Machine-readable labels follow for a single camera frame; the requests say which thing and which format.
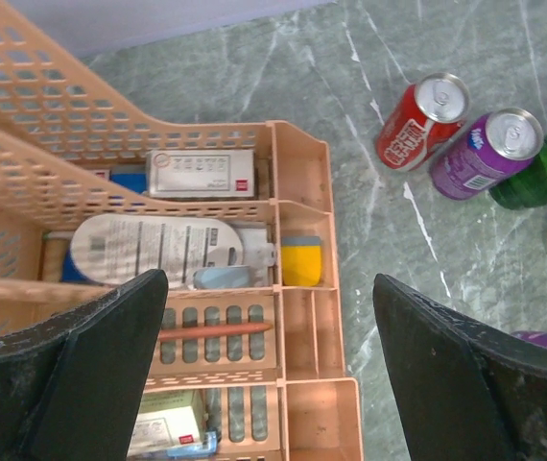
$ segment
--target soda can lid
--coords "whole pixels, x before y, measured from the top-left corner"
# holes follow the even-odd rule
[[[544,143],[544,133],[533,115],[523,109],[508,108],[487,119],[487,140],[502,157],[527,160],[535,157]]]
[[[469,110],[469,90],[459,77],[447,72],[431,74],[415,87],[418,108],[441,123],[455,123]]]

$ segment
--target medicine box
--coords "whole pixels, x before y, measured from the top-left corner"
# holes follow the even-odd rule
[[[144,394],[132,432],[129,456],[202,444],[206,413],[198,390]]]
[[[148,193],[158,199],[254,197],[254,151],[151,151]]]

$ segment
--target gray marble surface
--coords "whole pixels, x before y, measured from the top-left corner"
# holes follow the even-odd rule
[[[372,148],[407,83],[441,70],[469,86],[470,117],[519,106],[547,132],[547,0],[340,0],[86,62],[161,119],[286,119],[330,143],[366,459],[409,459],[373,320],[376,273],[503,330],[547,330],[547,207],[449,201],[424,167],[396,174]]]

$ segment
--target desk organizer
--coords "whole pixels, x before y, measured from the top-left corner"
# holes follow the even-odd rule
[[[254,149],[257,196],[160,201],[87,171],[143,163],[153,148]],[[162,343],[145,392],[203,389],[222,433],[219,461],[362,460],[357,382],[345,376],[327,144],[286,122],[153,119],[0,1],[0,335],[108,290],[41,281],[63,253],[42,235],[118,212],[264,222],[278,254],[284,236],[321,239],[318,286],[283,286],[278,260],[270,286],[170,291],[164,328],[248,320],[274,328]]]

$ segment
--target yellow sponge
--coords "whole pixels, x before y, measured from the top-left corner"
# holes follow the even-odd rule
[[[321,239],[313,236],[282,237],[282,280],[290,286],[315,286],[321,282]]]

